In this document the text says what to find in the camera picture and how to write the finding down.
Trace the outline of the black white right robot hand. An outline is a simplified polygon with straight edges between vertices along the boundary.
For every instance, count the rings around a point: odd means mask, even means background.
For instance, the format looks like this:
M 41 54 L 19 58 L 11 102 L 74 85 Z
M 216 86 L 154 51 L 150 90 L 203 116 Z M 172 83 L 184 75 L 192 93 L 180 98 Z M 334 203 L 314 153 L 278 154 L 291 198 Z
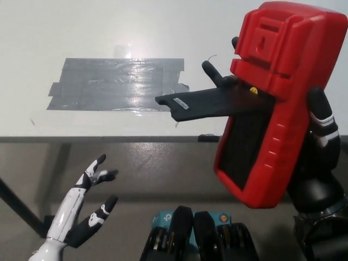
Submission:
M 202 63 L 202 68 L 218 88 L 234 88 L 241 83 L 235 75 L 223 77 L 209 60 Z M 309 136 L 316 143 L 314 149 L 323 167 L 333 170 L 338 164 L 341 139 L 330 103 L 323 89 L 319 87 L 309 90 L 307 102 L 310 112 Z

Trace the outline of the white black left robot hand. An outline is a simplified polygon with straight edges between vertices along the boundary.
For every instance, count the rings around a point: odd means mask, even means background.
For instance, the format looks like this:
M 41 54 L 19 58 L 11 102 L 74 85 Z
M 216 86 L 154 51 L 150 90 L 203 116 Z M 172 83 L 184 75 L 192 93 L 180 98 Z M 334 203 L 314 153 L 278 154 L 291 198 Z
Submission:
M 68 191 L 53 218 L 47 238 L 78 248 L 102 227 L 118 201 L 118 197 L 115 195 L 111 195 L 105 203 L 81 223 L 78 223 L 77 220 L 85 194 L 90 188 L 102 182 L 113 181 L 118 173 L 118 170 L 97 170 L 105 159 L 106 155 L 103 154 L 94 160 Z

